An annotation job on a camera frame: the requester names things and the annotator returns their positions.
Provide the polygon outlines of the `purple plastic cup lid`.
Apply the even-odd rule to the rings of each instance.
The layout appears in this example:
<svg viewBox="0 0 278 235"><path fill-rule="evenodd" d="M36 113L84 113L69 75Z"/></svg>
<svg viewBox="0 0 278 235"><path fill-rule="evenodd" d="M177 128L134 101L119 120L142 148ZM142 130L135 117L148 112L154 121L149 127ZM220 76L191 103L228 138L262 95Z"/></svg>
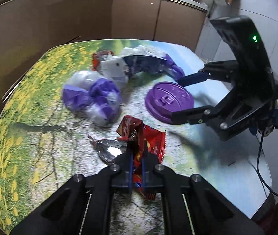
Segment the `purple plastic cup lid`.
<svg viewBox="0 0 278 235"><path fill-rule="evenodd" d="M180 125L186 118L171 120L175 112L194 108L193 96L182 86L173 82L159 82L149 90L145 98L147 111L158 121Z"/></svg>

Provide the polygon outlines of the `dark blue foil wrapper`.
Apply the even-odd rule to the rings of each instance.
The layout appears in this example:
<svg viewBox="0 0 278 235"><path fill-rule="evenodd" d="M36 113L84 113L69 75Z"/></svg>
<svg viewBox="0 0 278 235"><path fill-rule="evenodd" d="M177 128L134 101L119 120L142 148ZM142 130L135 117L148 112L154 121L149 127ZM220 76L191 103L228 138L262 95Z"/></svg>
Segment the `dark blue foil wrapper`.
<svg viewBox="0 0 278 235"><path fill-rule="evenodd" d="M123 57L123 60L128 66L127 75L129 78L140 72L146 72L150 75L166 73L175 81L185 76L183 69L177 66L168 54L165 54L164 57L128 55Z"/></svg>

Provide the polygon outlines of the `bright red snack wrapper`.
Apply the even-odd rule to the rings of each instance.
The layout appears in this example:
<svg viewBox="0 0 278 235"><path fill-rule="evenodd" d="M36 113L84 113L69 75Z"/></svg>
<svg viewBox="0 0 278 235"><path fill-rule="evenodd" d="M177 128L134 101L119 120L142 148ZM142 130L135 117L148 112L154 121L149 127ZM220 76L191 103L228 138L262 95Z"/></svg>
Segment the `bright red snack wrapper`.
<svg viewBox="0 0 278 235"><path fill-rule="evenodd" d="M120 122L117 134L118 141L135 141L138 150L133 153L133 187L147 200L155 200L156 194L146 193L143 189L143 165L142 158L145 153L150 153L162 163L166 148L166 132L159 131L146 125L142 120L126 115Z"/></svg>

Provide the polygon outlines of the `purple white plastic bag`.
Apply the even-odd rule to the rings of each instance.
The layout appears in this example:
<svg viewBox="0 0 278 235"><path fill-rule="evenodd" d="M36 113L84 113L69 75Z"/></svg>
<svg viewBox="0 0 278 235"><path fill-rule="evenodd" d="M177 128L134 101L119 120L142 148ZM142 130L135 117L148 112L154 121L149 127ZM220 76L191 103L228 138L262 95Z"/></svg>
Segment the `purple white plastic bag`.
<svg viewBox="0 0 278 235"><path fill-rule="evenodd" d="M64 84L61 97L71 112L84 115L103 127L119 114L122 101L115 83L91 70L75 72Z"/></svg>

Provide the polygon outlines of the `brown kitchen cabinets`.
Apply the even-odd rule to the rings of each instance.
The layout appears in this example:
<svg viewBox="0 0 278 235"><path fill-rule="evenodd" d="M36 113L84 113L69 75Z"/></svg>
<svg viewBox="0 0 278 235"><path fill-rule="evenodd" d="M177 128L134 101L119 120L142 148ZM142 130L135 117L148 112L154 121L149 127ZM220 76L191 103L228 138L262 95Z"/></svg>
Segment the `brown kitchen cabinets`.
<svg viewBox="0 0 278 235"><path fill-rule="evenodd" d="M206 12L192 0L0 0L0 100L44 52L75 38L158 40L194 50Z"/></svg>

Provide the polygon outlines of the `silver foil wrapper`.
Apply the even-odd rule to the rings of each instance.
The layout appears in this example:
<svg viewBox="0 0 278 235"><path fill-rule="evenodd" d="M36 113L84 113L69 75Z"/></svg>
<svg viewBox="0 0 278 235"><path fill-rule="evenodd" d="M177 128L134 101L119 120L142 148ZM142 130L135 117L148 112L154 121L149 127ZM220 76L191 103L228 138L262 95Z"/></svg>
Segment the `silver foil wrapper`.
<svg viewBox="0 0 278 235"><path fill-rule="evenodd" d="M127 142L118 141L115 139L100 139L95 140L92 136L88 135L88 139L97 152L99 158L106 164L112 165L115 158L123 154L127 150Z"/></svg>

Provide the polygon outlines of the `white carton box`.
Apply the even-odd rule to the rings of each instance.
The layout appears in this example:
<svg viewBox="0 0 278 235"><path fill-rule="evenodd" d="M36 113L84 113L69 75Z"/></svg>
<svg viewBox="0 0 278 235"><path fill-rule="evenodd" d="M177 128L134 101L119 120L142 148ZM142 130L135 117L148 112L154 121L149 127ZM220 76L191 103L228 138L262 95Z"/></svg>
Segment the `white carton box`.
<svg viewBox="0 0 278 235"><path fill-rule="evenodd" d="M100 62L100 73L112 82L120 90L123 89L129 80L129 66L121 57L113 57Z"/></svg>

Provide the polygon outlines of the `orange red small wrapper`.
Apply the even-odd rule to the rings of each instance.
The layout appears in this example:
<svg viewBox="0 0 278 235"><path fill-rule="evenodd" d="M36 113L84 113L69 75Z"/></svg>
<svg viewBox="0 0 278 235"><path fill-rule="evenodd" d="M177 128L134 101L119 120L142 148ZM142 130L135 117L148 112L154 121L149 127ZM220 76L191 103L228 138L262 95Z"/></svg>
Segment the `orange red small wrapper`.
<svg viewBox="0 0 278 235"><path fill-rule="evenodd" d="M114 56L111 50L99 50L92 55L92 70L97 71L97 67L101 61L107 60L109 57Z"/></svg>

